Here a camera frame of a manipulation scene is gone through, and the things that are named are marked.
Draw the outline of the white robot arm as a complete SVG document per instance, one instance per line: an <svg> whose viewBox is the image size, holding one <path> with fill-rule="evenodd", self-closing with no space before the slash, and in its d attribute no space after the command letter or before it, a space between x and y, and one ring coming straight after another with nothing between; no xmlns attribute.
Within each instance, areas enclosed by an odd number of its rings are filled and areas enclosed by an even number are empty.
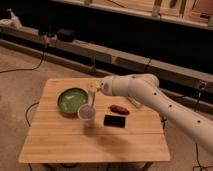
<svg viewBox="0 0 213 171"><path fill-rule="evenodd" d="M106 96L130 97L155 110L213 155L213 121L169 98L159 84L153 74L112 75L90 81L87 88Z"/></svg>

